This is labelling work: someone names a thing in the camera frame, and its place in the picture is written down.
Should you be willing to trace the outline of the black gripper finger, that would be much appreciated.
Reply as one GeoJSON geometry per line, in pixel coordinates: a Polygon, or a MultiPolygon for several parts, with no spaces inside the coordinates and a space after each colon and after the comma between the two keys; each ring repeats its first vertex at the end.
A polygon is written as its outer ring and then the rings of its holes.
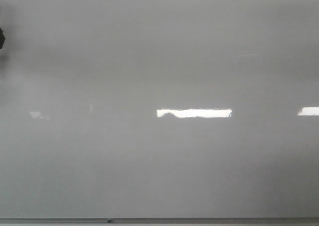
{"type": "Polygon", "coordinates": [[[4,42],[5,42],[5,36],[3,34],[3,30],[0,28],[0,49],[3,48],[4,42]]]}

